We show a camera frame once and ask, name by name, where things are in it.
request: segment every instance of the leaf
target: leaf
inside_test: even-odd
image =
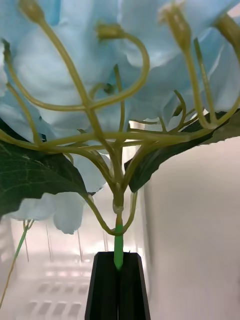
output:
[[[0,129],[22,139],[2,120]],[[0,217],[17,211],[23,199],[62,192],[88,196],[78,169],[63,154],[45,154],[0,140]]]
[[[150,180],[152,174],[156,170],[158,170],[159,166],[169,158],[181,154],[184,151],[187,151],[199,145],[208,145],[211,143],[224,141],[228,138],[240,136],[240,112],[238,111],[239,110],[237,110],[237,112],[230,118],[230,120],[226,121],[216,130],[201,138],[159,148],[145,155],[135,169],[129,182],[131,191],[134,193],[137,192],[146,182]],[[225,114],[226,112],[219,112],[216,113],[216,117],[220,119]],[[209,121],[210,114],[208,113],[207,115],[205,115],[205,118]],[[202,127],[197,120],[187,126],[182,132],[193,133],[201,129]],[[127,169],[130,162],[131,160],[125,163],[125,170]]]

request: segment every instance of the white wall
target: white wall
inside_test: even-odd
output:
[[[240,138],[171,158],[145,191],[152,320],[239,320]]]

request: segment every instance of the light blue petal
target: light blue petal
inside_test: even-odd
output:
[[[190,24],[194,39],[240,1],[187,0],[181,2],[183,14]],[[180,50],[168,26],[165,23],[159,24],[161,9],[170,5],[169,0],[121,0],[119,4],[118,22],[125,31],[138,37],[145,44],[152,68],[167,63]],[[125,41],[122,50],[132,66],[142,65],[142,57],[134,45]]]
[[[111,84],[114,88],[117,87],[115,77],[112,75],[108,80],[108,84]],[[108,95],[103,89],[98,90],[95,95],[95,99],[106,99],[110,95]],[[131,105],[129,101],[126,100],[124,102],[125,114],[124,114],[124,125],[123,131],[128,129],[130,114],[131,114]],[[101,126],[103,132],[117,132],[120,128],[121,122],[121,104],[115,103],[106,107],[102,107],[96,110],[96,115]],[[86,132],[93,132],[94,129],[91,126],[87,116],[85,114],[82,115],[81,120],[81,128],[83,128]]]
[[[67,49],[89,92],[97,83],[105,83],[116,63],[114,51],[107,43],[99,43],[92,33],[62,21],[53,30]],[[81,104],[79,93],[50,40],[34,30],[21,41],[14,60],[17,75],[26,89],[37,99],[57,105]],[[83,129],[82,112],[58,112],[39,108],[40,115],[59,129]]]
[[[0,2],[0,38],[11,44],[12,52],[22,37],[37,26],[30,22],[18,9],[19,0],[1,0]],[[44,10],[47,22],[54,26],[59,22],[61,0],[38,0]]]
[[[8,78],[4,70],[4,44],[0,41],[0,97],[5,95],[7,82]]]
[[[33,106],[29,105],[27,101],[24,101],[31,113],[32,119],[35,123],[36,130],[40,136],[46,140],[52,140],[55,138],[55,134],[52,128],[43,119],[41,119],[39,112]],[[33,132],[29,126],[27,118],[23,113],[21,107],[18,105],[16,99],[11,95],[9,91],[0,100],[0,118],[17,134],[26,140],[33,142]]]
[[[206,72],[209,74],[216,67],[219,52],[226,44],[226,41],[214,28],[207,29],[200,35],[198,40]],[[202,76],[193,46],[192,53],[200,89],[203,91]],[[129,87],[140,74],[140,68],[131,66],[123,56],[119,63],[119,68],[126,87]],[[184,96],[187,111],[190,111],[194,107],[192,86],[186,62],[181,53],[168,63],[155,67],[150,71],[147,83],[129,99],[131,106],[130,118],[144,120],[146,118],[163,117],[165,124],[168,125],[176,107],[180,103],[174,90],[178,90]]]
[[[82,223],[84,200],[78,193],[59,194],[53,222],[64,234],[73,235]]]
[[[209,84],[215,110],[229,111],[240,95],[240,65],[233,47],[227,41],[219,52],[216,68],[209,75]],[[209,109],[204,93],[202,100],[206,109]]]
[[[81,155],[72,154],[74,166],[78,169],[85,184],[87,192],[93,193],[99,191],[106,180],[99,169],[87,158]],[[101,154],[106,164],[110,165],[110,160],[106,155]]]
[[[46,220],[57,210],[58,195],[45,193],[41,199],[24,199],[18,211],[10,213],[9,217],[17,220]]]
[[[99,21],[115,23],[117,14],[116,0],[61,0],[60,19],[78,25],[90,33]]]

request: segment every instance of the black holder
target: black holder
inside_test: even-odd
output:
[[[139,254],[124,252],[120,271],[113,252],[95,255],[85,320],[151,320]]]

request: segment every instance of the green leaf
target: green leaf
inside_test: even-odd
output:
[[[22,139],[1,119],[0,129]],[[62,192],[88,196],[79,171],[63,154],[45,154],[0,140],[0,218],[17,211],[23,199]]]
[[[131,177],[129,183],[131,191],[134,193],[137,192],[146,182],[150,180],[152,174],[156,170],[158,170],[159,166],[169,158],[181,154],[182,152],[199,145],[208,145],[211,143],[224,141],[228,138],[240,136],[240,112],[238,111],[239,110],[237,110],[237,112],[230,118],[230,120],[226,121],[216,130],[201,138],[159,148],[145,155]],[[216,113],[216,117],[220,119],[225,114],[225,112],[219,112]],[[209,121],[209,113],[205,116],[205,118]],[[201,129],[202,127],[197,120],[186,127],[183,132],[193,133]],[[131,160],[125,163],[125,169],[127,169],[130,162]]]

